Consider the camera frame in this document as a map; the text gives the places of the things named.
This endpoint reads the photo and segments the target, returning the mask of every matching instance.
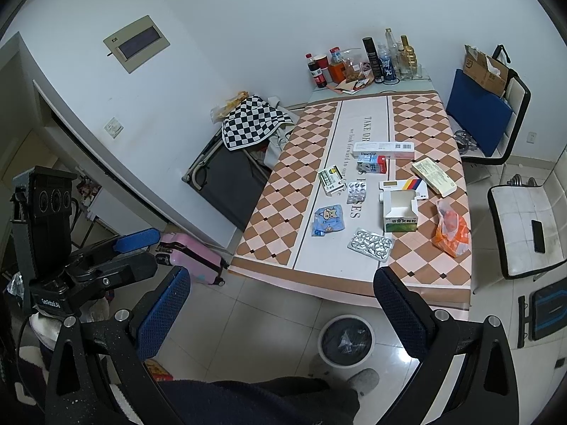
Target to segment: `pill blister pack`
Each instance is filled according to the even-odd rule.
[[[362,203],[366,199],[366,182],[347,182],[347,204]]]
[[[393,248],[393,239],[359,228],[348,244],[348,248],[377,261],[385,262]]]

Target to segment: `wall switch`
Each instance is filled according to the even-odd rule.
[[[122,126],[122,124],[120,124],[120,121],[118,121],[116,118],[112,118],[112,120],[110,120],[106,124],[104,129],[107,133],[110,134],[112,138],[116,138],[116,136],[120,134],[120,131],[124,129],[124,126]]]

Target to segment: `black spray can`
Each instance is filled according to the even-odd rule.
[[[362,43],[364,44],[364,49],[368,55],[368,60],[370,61],[370,68],[372,69],[372,73],[374,74],[374,82],[375,83],[383,83],[384,78],[382,74],[382,67],[380,63],[380,58],[376,53],[376,46],[374,46],[374,40],[372,40],[371,36],[367,36],[366,38],[362,38]]]

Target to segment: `snack packet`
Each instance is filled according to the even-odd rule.
[[[342,208],[340,204],[327,206],[315,211],[312,236],[325,236],[326,233],[338,232],[345,228],[342,220]]]
[[[467,222],[452,207],[449,201],[441,199],[437,202],[439,224],[432,239],[440,250],[452,257],[458,257],[471,247],[471,233]]]

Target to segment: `pink suitcase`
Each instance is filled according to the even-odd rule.
[[[180,265],[198,281],[222,286],[220,274],[229,264],[217,253],[186,233],[165,233],[157,247],[158,264]]]

